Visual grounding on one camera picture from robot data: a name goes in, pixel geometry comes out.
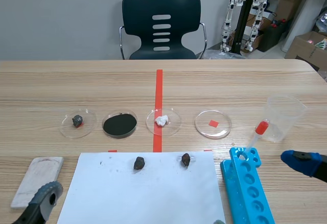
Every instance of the floor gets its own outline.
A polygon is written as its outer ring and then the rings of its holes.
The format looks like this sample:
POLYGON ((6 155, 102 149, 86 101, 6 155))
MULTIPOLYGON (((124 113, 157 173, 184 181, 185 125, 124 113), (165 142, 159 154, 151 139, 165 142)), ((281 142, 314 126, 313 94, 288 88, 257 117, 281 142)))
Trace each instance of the floor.
POLYGON ((286 53, 281 50, 282 43, 283 41, 279 42, 278 45, 275 45, 266 52, 260 52, 256 49, 253 52, 242 53, 242 56, 248 59, 284 59, 286 53))

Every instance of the white paper sheet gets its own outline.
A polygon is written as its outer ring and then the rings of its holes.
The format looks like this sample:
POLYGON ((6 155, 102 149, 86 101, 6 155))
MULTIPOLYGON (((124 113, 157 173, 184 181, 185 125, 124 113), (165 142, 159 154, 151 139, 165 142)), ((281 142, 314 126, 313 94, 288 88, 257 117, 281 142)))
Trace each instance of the white paper sheet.
POLYGON ((212 152, 83 153, 59 224, 213 224, 225 222, 212 152), (136 157, 145 167, 133 169, 136 157))

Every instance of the petri dish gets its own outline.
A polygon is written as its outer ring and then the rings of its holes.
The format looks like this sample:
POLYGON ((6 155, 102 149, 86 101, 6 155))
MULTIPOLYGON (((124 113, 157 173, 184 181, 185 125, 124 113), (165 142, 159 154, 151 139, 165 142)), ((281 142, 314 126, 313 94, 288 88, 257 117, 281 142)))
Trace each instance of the petri dish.
POLYGON ((61 123, 60 132, 67 138, 75 139, 88 135, 95 128, 97 123, 96 114, 88 109, 77 109, 65 115, 61 123), (79 127, 73 124, 73 118, 80 115, 83 122, 79 127))
POLYGON ((102 129, 112 138, 125 138, 136 130, 137 117, 130 110, 115 110, 107 114, 102 120, 102 129))
POLYGON ((153 134, 159 136, 171 136, 174 135, 180 129, 182 119, 173 108, 162 108, 151 110, 147 116, 146 123, 149 131, 151 131, 153 134), (155 122, 155 119, 158 116, 164 115, 168 116, 168 123, 164 126, 158 126, 155 122))
POLYGON ((218 110, 205 110, 195 118, 195 127, 205 137, 224 138, 230 133, 230 118, 218 110))

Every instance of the chair leg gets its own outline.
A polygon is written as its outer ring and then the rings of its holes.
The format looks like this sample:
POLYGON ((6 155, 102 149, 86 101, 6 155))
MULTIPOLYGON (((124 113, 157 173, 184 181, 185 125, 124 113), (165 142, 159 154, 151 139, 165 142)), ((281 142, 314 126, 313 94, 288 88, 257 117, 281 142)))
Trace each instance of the chair leg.
POLYGON ((121 54, 122 54, 122 58, 123 60, 125 59, 124 57, 124 52, 123 52, 123 42, 122 42, 122 29, 125 28, 124 26, 120 27, 119 28, 119 45, 120 45, 120 48, 121 48, 121 54))
POLYGON ((201 55, 199 56, 198 59, 201 59, 201 58, 202 58, 202 56, 203 56, 203 54, 204 54, 204 51, 205 51, 205 49, 206 49, 206 45, 207 45, 205 25, 204 25, 204 23, 201 23, 201 22, 200 22, 200 24, 201 24, 202 27, 203 27, 203 33, 204 33, 204 49, 203 49, 203 52, 201 53, 201 55))

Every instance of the red dropper bulb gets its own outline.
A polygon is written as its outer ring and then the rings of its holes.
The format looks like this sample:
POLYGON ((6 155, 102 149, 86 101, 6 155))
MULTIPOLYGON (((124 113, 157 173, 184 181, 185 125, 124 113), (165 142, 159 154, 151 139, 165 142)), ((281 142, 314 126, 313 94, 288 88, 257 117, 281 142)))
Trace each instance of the red dropper bulb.
POLYGON ((266 120, 263 120, 260 122, 260 124, 258 125, 258 127, 256 128, 255 132, 258 134, 258 135, 263 135, 264 132, 267 130, 269 126, 269 122, 266 121, 266 120))

